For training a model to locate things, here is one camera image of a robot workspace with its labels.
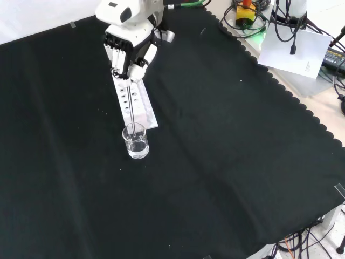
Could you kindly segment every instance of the black cable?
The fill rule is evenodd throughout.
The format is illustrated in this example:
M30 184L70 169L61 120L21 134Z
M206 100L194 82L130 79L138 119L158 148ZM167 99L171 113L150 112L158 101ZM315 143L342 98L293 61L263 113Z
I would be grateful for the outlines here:
M335 79L338 79L337 78L337 75L338 75L338 72L339 72L339 68L345 63L345 59L339 64L339 66L336 68L336 71L335 71L335 75L333 76L333 86L334 86L334 90L335 92L338 94L338 99L340 100L344 100L344 96L342 94L340 94L338 92L338 89L336 88L337 87L337 84L335 83Z
M320 75L320 74L319 74L319 77L321 77L323 80L326 80L326 81L328 81L328 82L330 82L330 83L333 83L332 78L331 78L330 76L328 76L327 73L325 73L325 71L322 69L322 67L320 68L320 71L327 77L327 79L324 78L324 77L323 77L322 75ZM345 90L345 87L342 86L342 85L336 84L336 86Z
M307 258L308 259L310 259L309 258L309 233L310 233L310 230L311 230L311 228L309 228L309 230L308 230L308 238L307 238Z
M274 259L275 256L277 255L278 252L278 243L274 245L273 249L272 249L272 253L271 253L271 259Z
M317 242L315 242L315 243L313 243L313 244L307 246L305 249L302 249L302 246L301 246L301 247L300 247L300 254L299 254L299 256L298 256L298 259L301 259L301 258L302 258L302 252L305 251L305 250L307 250L307 248L310 248L310 247L312 247L312 246L314 246L314 245L316 245L316 244L320 244L320 245L321 245L320 242L321 242L323 239L326 238L326 236L329 234L329 232L331 232L331 230L334 228L334 225L335 225L335 224L333 224L333 226L332 226L332 227L330 228L330 230L323 236L322 239L320 239L320 240L317 240L317 239L316 239ZM310 229L309 229L309 230L306 229L306 230L308 231L308 234L307 234L305 240L302 242L302 244L304 244L304 243L307 241L307 239L309 238L309 234L311 234L312 236L314 236L314 235L310 232Z
M317 26L316 26L312 21L310 21L309 19L307 19L307 27L308 27L309 29L313 30L313 31L316 32L316 33L319 33L319 34L326 34L326 35L332 37L332 39L333 39L333 41L334 41L334 43L335 43L335 44L333 44L333 45L336 46L338 49L340 49L342 52L345 53L345 46L344 46L342 43L336 41L336 39L335 39L331 34L329 34L328 32L324 31L323 29L320 29L319 27L317 27Z
M326 254L328 255L328 257L330 258L330 259L332 259L332 257L331 257L331 255L329 254L329 252L327 251L327 249L320 243L321 242L321 240L318 240L314 235L313 235L313 233L312 232L310 232L310 230L309 230L309 233L313 236L313 238L317 241L316 243L314 243L313 245L315 245L315 244L319 244L321 247L322 247L322 249L326 252Z
M295 29L292 31L292 26L291 26L291 20L294 18L294 17L290 17L289 15L289 10L290 10L290 5L291 5L291 0L286 0L285 1L286 3L286 13L284 13L280 8L279 8L279 0L276 1L276 6L275 6L275 12L274 12L274 18L272 18L273 15L271 15L271 20L272 22L274 23L274 29L275 29L275 33L277 34L277 37L278 39L281 41L281 42L284 42L284 43L287 43L289 42L290 40L293 39L293 44L291 46L291 49L290 49L290 54L291 55L294 55L296 54L296 37L297 37L297 32L300 30L300 29L305 29L305 27L307 26L307 23L306 23L306 19L307 19L307 14L305 13L302 17L300 17L297 21L297 25L295 27ZM281 22L278 22L278 10L281 11L281 13L285 16L285 20L287 21L287 25L284 24L284 23L281 23ZM290 27L290 30L291 30L291 33L292 33L292 36L291 38L289 39L282 39L279 35L279 31L278 31L278 26L277 25L282 25L282 26L289 26Z
M232 10L232 9L235 9L237 8L238 6L242 7L242 8L245 8L245 9L249 9L249 10L252 10L255 12L256 14L256 17L253 21L253 23L257 20L257 18L260 18L262 20L262 22L264 23L263 26L259 27L259 28L245 28L247 30L252 30L252 31L257 31L253 34L250 34L250 35L246 35L246 36L233 36L231 35L231 37L233 38L236 38L236 39L248 39L248 38L251 38L251 37L254 37L262 32L264 32L266 30L266 24L268 22L268 19L261 13L261 6L260 6L260 2L262 1L257 1L257 2L252 2L253 5L256 7L255 9L251 8L251 7L247 7L247 6L243 6L241 4L238 4L235 2L235 4L232 4L230 5L224 12L224 15L223 15L223 18L219 21L218 23L218 27L220 28L220 30L225 33L227 36L230 36L222 27L222 22L224 21L230 28L233 28L235 30L243 30L243 28L239 28L239 27L235 27L235 26L232 26L231 24L229 24L229 22L226 20L226 15Z

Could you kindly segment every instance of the cable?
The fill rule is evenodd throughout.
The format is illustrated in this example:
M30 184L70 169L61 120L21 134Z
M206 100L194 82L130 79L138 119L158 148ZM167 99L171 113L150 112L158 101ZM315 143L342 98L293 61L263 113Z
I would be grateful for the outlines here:
M286 238L284 238L284 240L285 240L285 245L286 245L286 247L287 247L287 250L289 250L289 253L290 253L292 259L295 259L295 257L293 256L293 254L292 254L292 252L291 252L291 250L290 250L289 244L288 244L287 241L286 241Z
M340 94L337 90L337 84L336 84L336 80L339 80L337 75L338 75L338 72L339 72L339 68L345 63L345 59L339 64L339 66L336 68L336 71L335 71L335 74L333 76L333 86L334 86L334 90L335 92L338 94L338 99L341 100L341 101L344 101L345 100L345 97L344 95Z
M312 31L319 33L319 34L326 34L328 36L331 36L333 39L332 44L334 46L336 46L338 49L340 49L342 52L345 53L345 46L340 43L339 41L336 40L336 38L334 38L331 34L329 34L328 32L324 31L323 29L320 29L319 27L317 27L311 20L307 19L307 27L309 29L311 29Z
M327 82L333 83L332 78L329 77L328 74L325 73L325 71L322 69L322 67L320 68L320 71L327 77L327 79L324 78L324 77L323 77L322 75L320 75L320 74L319 74L319 77L321 77L323 80L326 80ZM335 85L336 85L337 87L342 88L342 89L345 90L345 87L344 87L344 86L342 86L342 85L340 85L340 84L335 84Z
M301 259L301 258L302 258L302 252L303 252L303 251L309 249L310 247L312 247L312 246L314 246L314 245L320 243L323 239L325 239L326 236L327 236L327 235L331 232L331 230L334 228L334 225L335 225L335 224L333 224L333 226L332 226L332 227L330 228L330 230L323 236L322 239L320 239L320 240L317 240L317 239L316 239L317 242L315 242L315 243L313 243L313 244L307 246L305 249L302 249L302 246L300 246L300 254L298 255L298 259ZM302 244L304 244L304 243L308 240L309 234L313 235L313 234L310 232L311 228L309 228L309 230L308 230L308 229L305 229L305 230L308 231L308 234L307 234L306 238L304 239L304 241L302 242Z
M262 32L264 32L266 30L266 24L268 22L268 19L261 13L261 5L260 3L261 2L264 2L265 3L265 0L262 0L262 1L256 1L256 2L252 2L252 4L256 7L255 9L251 8L251 7L247 7L247 6L243 6L241 4L238 4L238 2L236 2L237 0L233 0L233 4L231 4L224 12L224 15L223 15L223 18L219 21L218 23L218 27L219 29L221 30L221 32L225 33L227 36L230 36L230 37L233 37L233 38L236 38L236 39L248 39L248 38L251 38L251 37L254 37ZM256 16L255 16L255 19L253 21L253 23L255 23L255 21L259 18L261 19L261 21L263 22L263 25L259 28L251 28L250 25L246 28L239 28L239 27L235 27L235 26L232 26L231 24L229 24L229 22L226 20L226 16L227 14L232 10L232 9L236 9L237 7L242 7L242 8L245 8L245 9L249 9L249 10L252 10L255 12ZM235 30L243 30L243 29L246 29L246 30L251 30L251 31L257 31L255 33L252 33L250 35L245 35L245 36L233 36L233 35L229 35L226 31L224 31L223 29L223 26L222 26L222 22L225 22L230 28L233 28Z
M181 4L168 4L165 5L164 8L167 9L177 9L177 8L204 8L206 6L208 6L212 0L209 0L205 5L201 5L203 2L205 2L206 0L199 0L196 2L192 2L192 3L181 3Z
M271 253L271 259L274 259L275 256L277 255L277 252L278 252L278 245L279 243L275 244L273 249L272 249L272 253Z
M322 247L322 249L326 252L326 254L328 255L328 257L330 258L330 259L332 259L332 257L331 257L331 255L329 254L329 252L327 251L327 249L320 243L320 241L321 240L318 240L314 235L313 235L313 233L312 232L310 232L310 230L308 230L308 232L313 236L313 238L317 241L316 243L314 243L313 245L315 245L315 244L319 244L321 247Z
M307 26L307 23L306 23L306 20L307 20L307 13L305 13L302 17L300 17L298 20L297 20L297 24L296 24L296 27L295 29L292 31L292 28L291 28L291 20L295 20L296 18L295 17L290 17L289 15L289 9L290 9L290 5L291 5L291 0L286 0L286 13L284 13L280 8L279 8L279 0L276 1L276 4L275 4L275 12L274 12L274 18L273 17L273 14L271 15L271 20L272 22L274 23L274 29L275 29L275 33L277 34L277 37L278 39L281 41L281 42L284 42L284 43L287 43L289 42L290 40L293 39L293 44L291 46L291 49L290 49L290 54L291 55L295 55L296 54L296 37L297 37L297 32L300 30L300 29L305 29L305 27ZM285 16L285 20L288 22L288 24L284 24L284 23L281 23L281 22L278 22L278 9L281 11L281 13ZM292 33L292 36L291 38L289 39L282 39L279 35L279 31L278 31L278 26L277 25L282 25L282 26L289 26L290 27L290 30L291 30L291 33Z

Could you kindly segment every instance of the table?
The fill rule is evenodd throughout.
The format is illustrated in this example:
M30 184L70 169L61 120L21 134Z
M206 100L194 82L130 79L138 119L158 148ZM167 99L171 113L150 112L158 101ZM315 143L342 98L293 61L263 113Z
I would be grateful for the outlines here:
M212 12L218 19L221 19L230 3L230 0L212 1L207 7L207 10ZM271 9L272 5L271 8L264 12L266 17L269 17ZM341 17L340 14L344 11L345 4L341 0L328 1L327 3L324 1L308 1L308 18L334 37L340 33L344 24L334 23L332 17ZM229 31L236 34L232 28L229 28L226 24L224 26L227 27ZM252 56L256 58L259 57L262 38L241 39L240 41ZM341 40L341 43L345 44L345 37ZM277 69L270 69L270 73L272 73L274 78L277 78L279 83L283 84L293 96L297 97L301 103L305 104L307 109L312 111L314 115L321 120L321 123L327 127L327 130L332 132L334 138L339 139L344 145L345 116L341 112L340 102L331 84L319 77L317 80L314 80ZM299 89L302 88L301 85L313 87L314 84L319 84L318 88L323 89L323 91L315 95L308 94L308 91L301 93L296 89L296 84L299 85Z
M3 257L246 258L326 212L314 198L327 209L338 202L339 144L214 18L202 10L169 18L178 51L162 46L147 72L160 126L148 132L142 161L121 139L95 37L106 25L93 17L1 47ZM220 129L231 137L219 141ZM311 175L317 188L285 197Z

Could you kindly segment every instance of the white paper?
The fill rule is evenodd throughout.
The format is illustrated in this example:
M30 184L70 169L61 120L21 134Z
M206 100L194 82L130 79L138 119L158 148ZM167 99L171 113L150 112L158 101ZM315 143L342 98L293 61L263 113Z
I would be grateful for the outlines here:
M278 25L278 32L282 39L289 39L292 36L290 28L286 26ZM296 54L290 55L293 39L287 43L281 42L275 32L274 24L270 24L261 45L258 63L315 79L331 39L330 36L299 30L296 38Z

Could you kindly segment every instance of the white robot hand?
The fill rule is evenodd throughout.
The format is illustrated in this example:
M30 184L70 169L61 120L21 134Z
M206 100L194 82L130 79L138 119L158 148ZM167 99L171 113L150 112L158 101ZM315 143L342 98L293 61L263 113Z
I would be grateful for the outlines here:
M163 0L103 0L97 7L97 18L110 24L104 46L119 86L144 77L157 52L153 38L163 10Z

